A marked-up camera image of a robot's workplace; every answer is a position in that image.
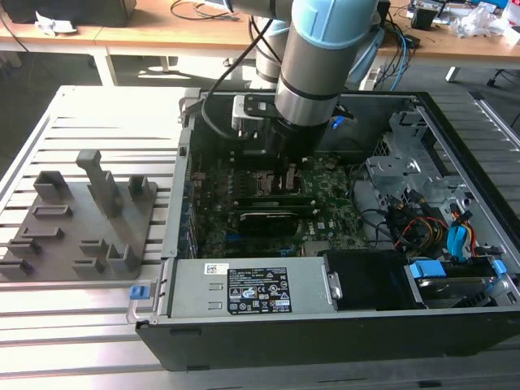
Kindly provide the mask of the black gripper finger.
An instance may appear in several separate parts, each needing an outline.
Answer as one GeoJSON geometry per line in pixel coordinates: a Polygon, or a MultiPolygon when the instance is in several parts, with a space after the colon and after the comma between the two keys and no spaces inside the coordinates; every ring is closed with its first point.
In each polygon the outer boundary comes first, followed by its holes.
{"type": "Polygon", "coordinates": [[[277,167],[277,192],[300,192],[301,191],[301,172],[295,162],[282,160],[277,167]]]}

